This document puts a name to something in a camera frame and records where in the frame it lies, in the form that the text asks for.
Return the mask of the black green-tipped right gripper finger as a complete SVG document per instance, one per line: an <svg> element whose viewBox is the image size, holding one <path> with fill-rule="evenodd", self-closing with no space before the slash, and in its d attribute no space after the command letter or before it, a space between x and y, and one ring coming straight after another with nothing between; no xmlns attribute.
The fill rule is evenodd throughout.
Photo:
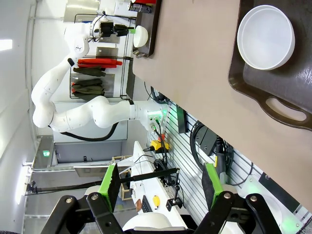
<svg viewBox="0 0 312 234"><path fill-rule="evenodd" d="M52 210L42 234L79 234L87 223L95 222L102 234L120 234L122 228L113 212L121 179L116 164L108 167L100 188L81 199L62 196Z"/></svg>
<svg viewBox="0 0 312 234"><path fill-rule="evenodd" d="M128 34L135 34L135 30L123 30L123 31L115 31L117 37L127 36Z"/></svg>
<svg viewBox="0 0 312 234"><path fill-rule="evenodd" d="M114 25L114 30L115 31L129 31L129 30L134 30L134 27L127 27L126 25L123 24L115 24Z"/></svg>
<svg viewBox="0 0 312 234"><path fill-rule="evenodd" d="M236 223L243 234L279 234L269 206L261 194L244 198L223 189L213 164L205 163L202 187L209 211L195 230L196 234L220 234L226 223Z"/></svg>

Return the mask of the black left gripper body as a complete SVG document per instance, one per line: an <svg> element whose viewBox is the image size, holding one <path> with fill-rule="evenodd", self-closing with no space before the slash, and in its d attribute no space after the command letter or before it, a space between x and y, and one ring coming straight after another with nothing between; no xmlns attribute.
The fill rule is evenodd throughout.
<svg viewBox="0 0 312 234"><path fill-rule="evenodd" d="M101 22L100 23L100 37L110 37L114 34L114 23L113 22Z"/></svg>

